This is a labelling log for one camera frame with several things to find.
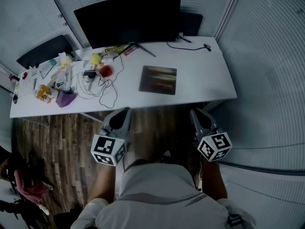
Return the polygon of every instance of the black monitor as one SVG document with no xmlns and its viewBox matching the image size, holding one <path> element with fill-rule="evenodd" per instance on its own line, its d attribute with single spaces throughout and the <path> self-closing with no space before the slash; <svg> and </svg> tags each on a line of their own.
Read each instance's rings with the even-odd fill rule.
<svg viewBox="0 0 305 229">
<path fill-rule="evenodd" d="M 107 0 L 75 10 L 92 48 L 170 42 L 179 33 L 180 0 Z"/>
</svg>

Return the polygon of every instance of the monitor stand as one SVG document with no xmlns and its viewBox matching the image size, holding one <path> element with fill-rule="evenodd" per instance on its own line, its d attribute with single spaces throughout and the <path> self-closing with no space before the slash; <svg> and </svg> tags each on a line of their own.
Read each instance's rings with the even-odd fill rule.
<svg viewBox="0 0 305 229">
<path fill-rule="evenodd" d="M 153 57 L 156 57 L 156 55 L 154 55 L 152 52 L 148 51 L 146 48 L 144 48 L 141 44 L 133 42 L 130 43 L 123 51 L 119 52 L 119 54 L 117 56 L 115 56 L 113 59 L 115 59 L 116 57 L 118 57 L 120 54 L 122 54 L 123 52 L 127 51 L 128 49 L 130 49 L 131 47 L 136 46 L 137 48 L 142 49 L 143 51 L 147 52 L 148 54 L 150 54 Z"/>
</svg>

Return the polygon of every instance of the wooden floor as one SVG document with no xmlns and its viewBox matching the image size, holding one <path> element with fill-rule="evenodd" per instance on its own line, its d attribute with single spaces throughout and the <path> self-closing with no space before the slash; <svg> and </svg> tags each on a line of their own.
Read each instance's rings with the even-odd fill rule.
<svg viewBox="0 0 305 229">
<path fill-rule="evenodd" d="M 180 105 L 132 110 L 132 145 L 143 155 L 153 150 L 155 157 L 168 149 L 185 165 L 189 157 L 186 154 L 194 151 L 189 109 L 189 105 Z M 33 150 L 45 160 L 45 175 L 55 189 L 44 198 L 44 203 L 51 211 L 51 228 L 55 228 L 52 220 L 55 214 L 68 212 L 77 204 L 86 205 L 88 190 L 97 173 L 90 147 L 101 123 L 81 114 L 37 118 L 48 120 L 49 126 L 15 119 L 15 148 L 24 158 Z"/>
</svg>

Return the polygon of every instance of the black cable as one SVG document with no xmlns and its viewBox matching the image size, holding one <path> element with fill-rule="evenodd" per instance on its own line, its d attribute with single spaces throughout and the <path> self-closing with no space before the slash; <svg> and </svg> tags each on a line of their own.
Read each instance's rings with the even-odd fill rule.
<svg viewBox="0 0 305 229">
<path fill-rule="evenodd" d="M 182 36 L 178 35 L 177 38 L 180 38 L 188 43 L 192 43 L 190 40 L 183 38 Z"/>
<path fill-rule="evenodd" d="M 123 156 L 123 170 L 125 172 L 125 156 Z"/>
<path fill-rule="evenodd" d="M 168 42 L 166 42 L 166 44 L 167 44 L 170 48 L 175 48 L 175 47 L 172 47 L 170 44 L 168 44 Z M 209 52 L 212 51 L 212 50 L 211 50 L 210 48 L 208 48 L 208 47 L 201 47 L 201 48 L 195 48 L 195 49 L 190 49 L 190 48 L 175 48 L 175 49 L 183 49 L 183 50 L 196 51 L 196 50 L 203 49 L 203 48 L 206 48 Z"/>
<path fill-rule="evenodd" d="M 116 100 L 118 99 L 118 92 L 116 91 L 116 89 L 115 89 L 113 83 L 114 83 L 115 80 L 118 78 L 118 75 L 125 69 L 124 64 L 123 64 L 123 60 L 122 60 L 122 57 L 121 57 L 120 54 L 119 54 L 119 57 L 120 57 L 120 59 L 121 59 L 121 63 L 122 63 L 122 67 L 123 67 L 123 68 L 121 69 L 121 71 L 119 71 L 119 72 L 117 73 L 117 75 L 115 76 L 115 79 L 114 79 L 113 81 L 110 80 L 110 79 L 107 79 L 106 81 L 103 82 L 102 85 L 99 85 L 99 84 L 100 84 L 100 81 L 101 81 L 101 78 L 99 79 L 99 82 L 98 82 L 98 86 L 103 86 L 104 84 L 106 84 L 106 83 L 108 83 L 108 82 L 111 82 L 111 83 L 108 84 L 107 86 L 106 86 L 106 85 L 104 86 L 104 89 L 103 89 L 103 91 L 102 91 L 102 96 L 101 96 L 100 99 L 99 99 L 100 105 L 105 106 L 107 109 L 112 109 L 112 108 L 114 107 L 114 104 L 115 104 Z M 113 86 L 113 89 L 114 89 L 114 91 L 115 91 L 116 97 L 115 97 L 115 100 L 114 100 L 114 102 L 113 102 L 113 106 L 112 106 L 112 107 L 108 107 L 108 106 L 106 106 L 106 105 L 104 105 L 104 104 L 101 104 L 101 98 L 104 96 L 104 91 L 105 91 L 105 89 L 108 88 L 108 87 L 110 87 L 111 85 Z"/>
</svg>

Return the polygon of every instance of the purple object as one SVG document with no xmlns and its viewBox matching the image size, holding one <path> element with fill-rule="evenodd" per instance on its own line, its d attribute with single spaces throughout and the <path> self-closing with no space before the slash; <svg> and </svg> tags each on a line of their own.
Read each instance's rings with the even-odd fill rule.
<svg viewBox="0 0 305 229">
<path fill-rule="evenodd" d="M 56 99 L 56 103 L 60 108 L 63 108 L 69 105 L 75 98 L 77 94 L 74 93 L 64 93 L 63 91 L 59 91 L 59 94 Z"/>
</svg>

